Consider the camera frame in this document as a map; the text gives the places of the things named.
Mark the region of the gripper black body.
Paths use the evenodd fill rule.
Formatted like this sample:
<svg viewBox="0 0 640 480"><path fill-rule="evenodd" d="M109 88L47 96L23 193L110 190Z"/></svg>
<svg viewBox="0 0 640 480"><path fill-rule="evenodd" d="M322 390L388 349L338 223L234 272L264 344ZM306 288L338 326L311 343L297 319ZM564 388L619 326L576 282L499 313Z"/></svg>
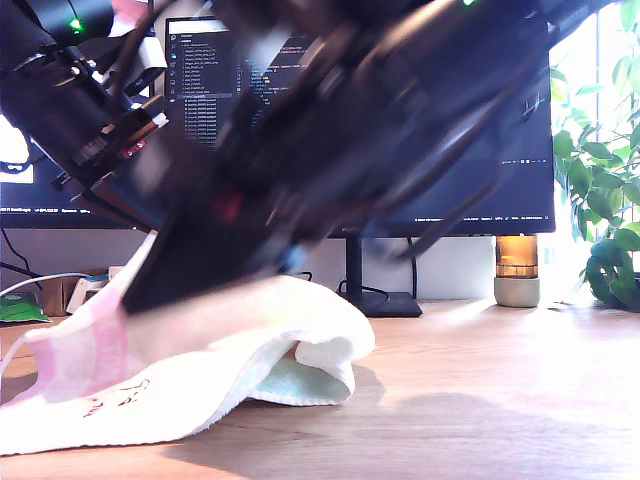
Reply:
<svg viewBox="0 0 640 480"><path fill-rule="evenodd" d="M118 173L122 151L166 122L162 97L135 108L126 96L112 99L93 72L75 47L2 50L2 112L60 168L57 191Z"/></svg>

